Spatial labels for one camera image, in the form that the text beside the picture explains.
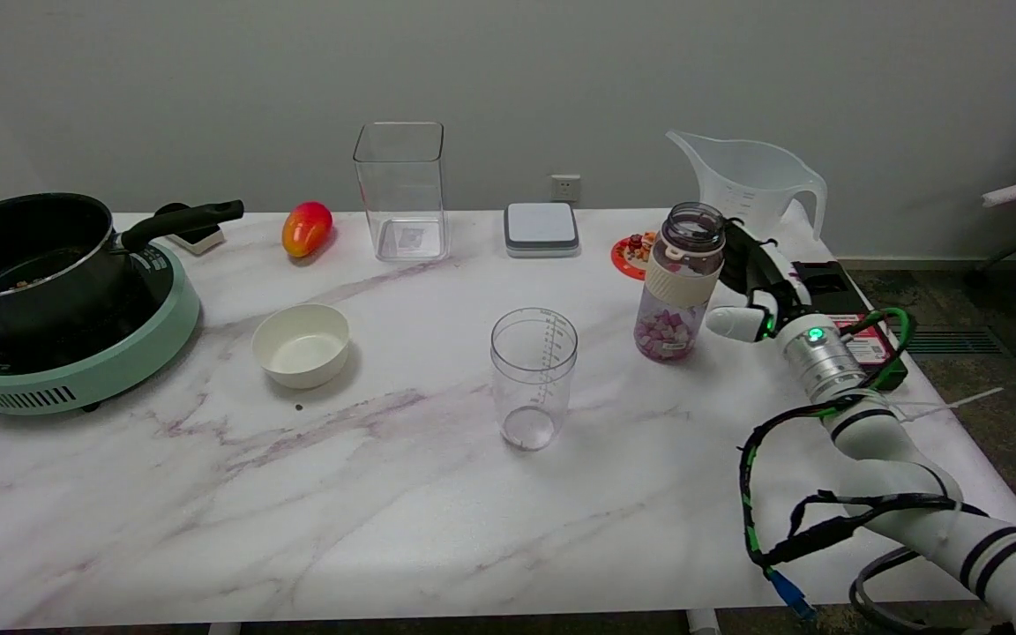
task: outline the electrical outlet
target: electrical outlet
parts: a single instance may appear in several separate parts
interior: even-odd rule
[[[578,174],[552,174],[552,201],[573,204],[582,194],[582,177]]]

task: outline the white tabletop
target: white tabletop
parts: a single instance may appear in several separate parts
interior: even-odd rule
[[[609,250],[664,213],[582,210],[580,257],[512,260],[499,212],[452,212],[436,264],[375,260],[362,214],[337,214],[304,266],[279,246],[282,214],[230,224],[226,245],[182,254],[204,312],[185,358],[92,414],[0,415],[0,628],[778,605],[743,546],[737,446],[806,399],[771,342],[701,333],[683,366],[637,354],[640,282]],[[830,258],[803,217],[778,237],[789,258]],[[355,350],[341,377],[296,393],[266,381],[250,336],[306,301],[338,307]],[[712,304],[738,301],[721,287]],[[520,306],[580,336],[569,421],[532,454],[501,441],[489,390],[489,332]],[[898,398],[939,401],[906,362]],[[908,431],[967,501],[1016,523],[954,416]],[[767,439],[766,545],[846,461],[813,421]],[[893,546],[863,530],[781,570],[843,602]],[[967,594],[916,562],[874,596]]]

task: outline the pitcher handle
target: pitcher handle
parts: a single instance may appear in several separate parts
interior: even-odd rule
[[[826,181],[811,181],[809,184],[802,184],[795,188],[791,197],[798,196],[802,192],[814,194],[814,240],[822,240],[822,223],[826,220]]]

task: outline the gray wall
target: gray wall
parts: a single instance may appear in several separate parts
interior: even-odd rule
[[[452,208],[697,194],[665,129],[753,137],[830,185],[847,257],[1016,237],[1016,1],[0,0],[0,197],[359,206],[359,126],[446,125]]]

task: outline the black cooking pot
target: black cooking pot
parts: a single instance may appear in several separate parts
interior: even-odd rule
[[[64,332],[117,306],[135,284],[130,253],[152,238],[210,228],[245,212],[242,201],[205,204],[116,234],[112,212],[81,194],[0,201],[0,340]]]

